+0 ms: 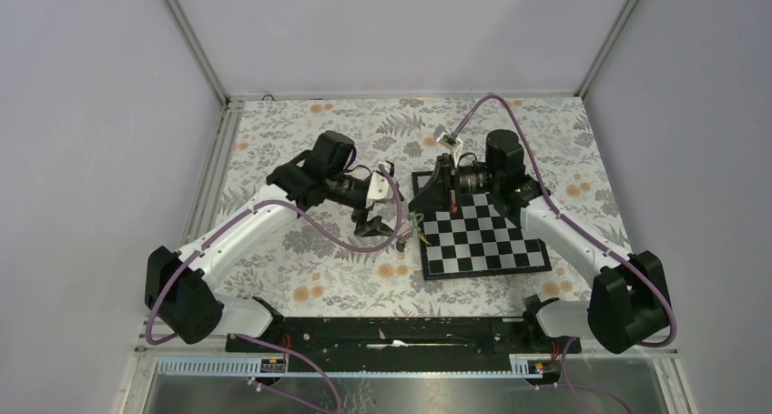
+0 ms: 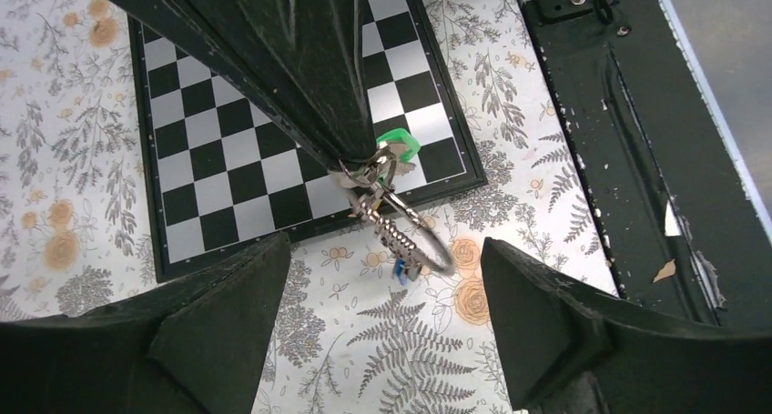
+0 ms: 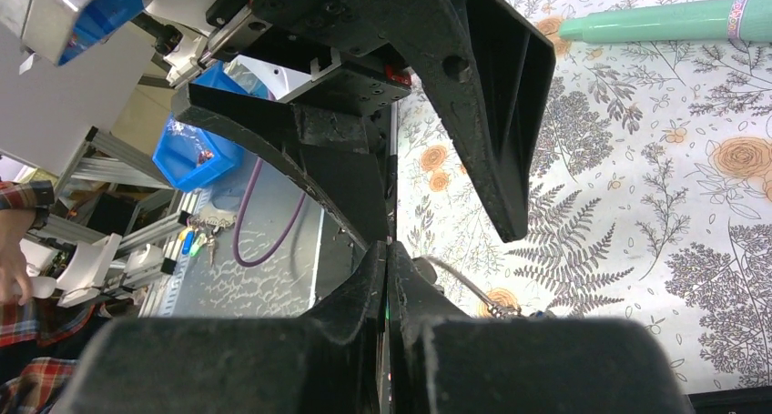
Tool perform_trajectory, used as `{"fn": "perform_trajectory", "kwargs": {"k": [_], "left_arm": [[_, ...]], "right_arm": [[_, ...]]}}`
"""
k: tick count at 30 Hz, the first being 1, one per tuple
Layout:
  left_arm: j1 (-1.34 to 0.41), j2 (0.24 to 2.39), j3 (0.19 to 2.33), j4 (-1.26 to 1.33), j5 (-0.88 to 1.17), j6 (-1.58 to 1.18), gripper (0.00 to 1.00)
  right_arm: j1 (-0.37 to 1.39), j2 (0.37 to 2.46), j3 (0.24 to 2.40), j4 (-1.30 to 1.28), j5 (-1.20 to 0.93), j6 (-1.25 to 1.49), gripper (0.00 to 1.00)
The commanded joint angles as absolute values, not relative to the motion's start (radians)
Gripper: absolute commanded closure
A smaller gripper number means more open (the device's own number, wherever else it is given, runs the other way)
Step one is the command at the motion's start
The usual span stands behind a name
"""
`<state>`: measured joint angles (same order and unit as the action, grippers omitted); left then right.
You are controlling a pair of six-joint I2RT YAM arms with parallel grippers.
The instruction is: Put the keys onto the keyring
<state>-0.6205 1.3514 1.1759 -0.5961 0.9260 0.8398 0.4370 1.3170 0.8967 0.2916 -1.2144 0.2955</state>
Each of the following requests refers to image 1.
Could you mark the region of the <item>silver keyring with clips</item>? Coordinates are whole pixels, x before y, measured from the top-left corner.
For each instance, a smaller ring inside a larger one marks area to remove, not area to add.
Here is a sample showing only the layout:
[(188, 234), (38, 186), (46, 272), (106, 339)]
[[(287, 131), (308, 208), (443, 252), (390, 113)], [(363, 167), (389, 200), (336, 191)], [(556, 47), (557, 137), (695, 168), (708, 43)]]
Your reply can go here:
[(411, 213), (408, 215), (407, 219), (401, 223), (398, 237), (396, 239), (395, 248), (400, 253), (405, 251), (407, 242), (411, 237), (417, 237), (427, 247), (431, 244), (421, 228), (416, 229), (412, 226)]

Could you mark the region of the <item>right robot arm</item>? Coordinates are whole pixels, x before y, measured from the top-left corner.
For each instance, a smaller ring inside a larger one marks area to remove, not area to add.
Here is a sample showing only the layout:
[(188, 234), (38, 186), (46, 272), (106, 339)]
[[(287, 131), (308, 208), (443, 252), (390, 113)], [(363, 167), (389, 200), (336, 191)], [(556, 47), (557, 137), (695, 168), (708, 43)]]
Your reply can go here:
[(496, 129), (483, 160), (465, 165), (443, 154), (432, 172), (415, 175), (409, 209), (421, 218), (425, 277), (547, 270), (553, 250), (587, 281), (590, 297), (529, 306), (527, 348), (544, 352), (562, 337), (594, 338), (615, 354), (653, 346), (674, 326), (660, 259), (628, 253), (569, 218), (526, 172), (524, 155), (513, 131)]

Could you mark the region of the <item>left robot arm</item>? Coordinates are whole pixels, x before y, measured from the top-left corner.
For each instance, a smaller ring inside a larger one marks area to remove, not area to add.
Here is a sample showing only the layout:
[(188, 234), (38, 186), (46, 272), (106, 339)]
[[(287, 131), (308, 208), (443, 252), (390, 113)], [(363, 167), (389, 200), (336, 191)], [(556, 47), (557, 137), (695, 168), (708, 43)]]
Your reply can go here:
[(144, 300), (149, 310), (145, 340), (158, 346), (174, 338), (192, 345), (212, 333), (247, 336), (259, 350), (270, 351), (282, 339), (280, 323), (258, 298), (235, 298), (216, 293), (235, 264), (256, 249), (268, 235), (297, 218), (305, 219), (333, 244), (363, 252), (333, 236), (308, 210), (325, 201), (349, 207), (358, 237), (386, 239), (368, 252), (379, 252), (398, 236), (396, 227), (370, 215), (372, 207), (392, 201), (402, 222), (401, 193), (394, 165), (383, 161), (365, 178), (352, 175), (354, 142), (331, 130), (320, 134), (312, 148), (276, 167), (236, 213), (201, 237), (177, 250), (161, 246), (147, 260)]

